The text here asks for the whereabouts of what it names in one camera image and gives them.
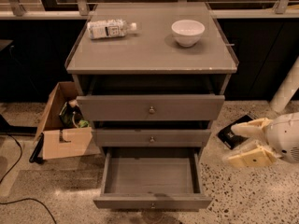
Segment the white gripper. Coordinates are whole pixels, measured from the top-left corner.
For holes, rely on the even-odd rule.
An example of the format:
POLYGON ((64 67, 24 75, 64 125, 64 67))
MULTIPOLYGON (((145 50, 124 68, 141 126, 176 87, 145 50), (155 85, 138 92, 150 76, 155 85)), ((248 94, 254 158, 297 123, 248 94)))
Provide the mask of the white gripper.
POLYGON ((279 155, 286 162, 299 162, 299 112, 273 120, 261 118, 237 123, 231 130, 235 135, 261 141, 265 141, 266 137, 270 147, 257 140, 244 143, 222 158, 226 164, 235 168, 265 167, 276 162, 279 155))

